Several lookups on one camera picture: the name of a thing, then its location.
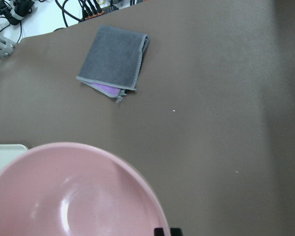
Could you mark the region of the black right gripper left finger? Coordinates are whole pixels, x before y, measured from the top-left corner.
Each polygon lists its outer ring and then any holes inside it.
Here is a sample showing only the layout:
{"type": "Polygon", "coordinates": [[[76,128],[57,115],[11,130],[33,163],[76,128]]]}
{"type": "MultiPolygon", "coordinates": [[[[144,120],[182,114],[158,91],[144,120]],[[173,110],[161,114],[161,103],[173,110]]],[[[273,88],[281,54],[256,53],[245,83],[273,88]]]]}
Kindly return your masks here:
{"type": "Polygon", "coordinates": [[[164,230],[163,228],[155,228],[154,229],[154,236],[164,236],[164,230]]]}

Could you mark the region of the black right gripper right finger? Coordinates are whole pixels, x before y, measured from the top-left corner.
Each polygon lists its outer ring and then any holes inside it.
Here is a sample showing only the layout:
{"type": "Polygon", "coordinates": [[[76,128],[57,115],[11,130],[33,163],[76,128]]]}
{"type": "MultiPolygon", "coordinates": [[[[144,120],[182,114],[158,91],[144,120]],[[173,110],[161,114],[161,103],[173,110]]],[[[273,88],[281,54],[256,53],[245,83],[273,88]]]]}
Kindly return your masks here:
{"type": "Polygon", "coordinates": [[[170,228],[171,236],[182,236],[181,228],[170,228]]]}

